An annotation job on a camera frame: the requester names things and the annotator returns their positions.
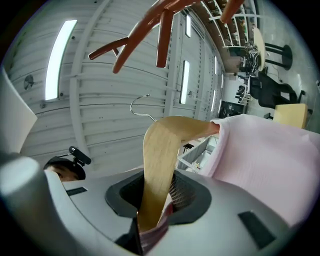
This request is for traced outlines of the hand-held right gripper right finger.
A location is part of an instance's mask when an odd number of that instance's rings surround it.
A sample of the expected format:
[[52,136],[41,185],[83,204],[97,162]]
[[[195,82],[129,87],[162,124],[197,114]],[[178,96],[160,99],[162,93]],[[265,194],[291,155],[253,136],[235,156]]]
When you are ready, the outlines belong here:
[[188,171],[174,172],[160,221],[146,232],[137,222],[143,169],[63,185],[84,219],[131,255],[273,256],[291,235],[247,191]]

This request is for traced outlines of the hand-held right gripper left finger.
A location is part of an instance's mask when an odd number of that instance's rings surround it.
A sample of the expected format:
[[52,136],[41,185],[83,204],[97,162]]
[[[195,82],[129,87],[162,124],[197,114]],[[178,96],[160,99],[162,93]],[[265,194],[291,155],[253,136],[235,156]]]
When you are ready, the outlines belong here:
[[0,197],[28,240],[47,256],[131,256],[132,219],[108,206],[107,181],[62,183],[32,158],[0,156]]

